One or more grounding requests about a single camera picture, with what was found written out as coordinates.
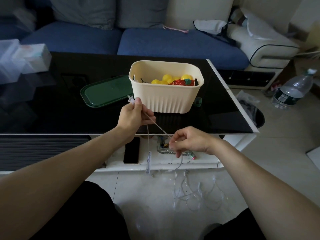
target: plastic bottle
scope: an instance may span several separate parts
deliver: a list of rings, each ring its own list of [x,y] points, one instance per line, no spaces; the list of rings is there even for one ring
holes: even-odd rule
[[[316,72],[317,70],[309,69],[305,75],[295,76],[287,81],[273,96],[272,104],[278,109],[291,108],[310,91]]]

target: pink string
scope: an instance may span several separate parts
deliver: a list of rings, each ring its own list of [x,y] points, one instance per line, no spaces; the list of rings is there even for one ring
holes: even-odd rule
[[[180,31],[180,32],[182,32],[182,33],[184,33],[184,34],[189,33],[189,30],[182,30],[182,29],[177,29],[177,28],[170,28],[170,27],[167,27],[167,26],[164,26],[164,25],[163,25],[163,29],[169,29],[169,30]]]

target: bottle cap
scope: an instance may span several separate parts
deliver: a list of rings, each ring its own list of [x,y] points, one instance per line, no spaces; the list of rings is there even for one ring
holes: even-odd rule
[[[308,74],[309,74],[309,75],[314,75],[314,74],[317,73],[317,71],[318,71],[318,70],[316,70],[316,69],[309,69],[309,70],[308,70]]]

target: tissue box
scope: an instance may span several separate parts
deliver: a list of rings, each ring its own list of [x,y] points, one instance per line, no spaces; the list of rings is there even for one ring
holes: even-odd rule
[[[12,57],[22,74],[47,72],[51,54],[45,44],[21,45]]]

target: yellow plastic ball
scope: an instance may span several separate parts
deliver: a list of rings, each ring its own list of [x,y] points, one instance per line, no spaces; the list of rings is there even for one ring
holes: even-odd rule
[[[185,74],[181,77],[182,80],[185,80],[185,79],[190,79],[190,80],[193,80],[193,77],[191,75],[188,75],[188,74]]]
[[[174,81],[174,79],[168,79],[167,82],[168,84],[172,83]]]
[[[160,81],[158,79],[155,79],[151,82],[151,84],[160,84]]]
[[[169,79],[172,79],[172,76],[168,74],[164,75],[162,78],[163,81],[168,81]]]

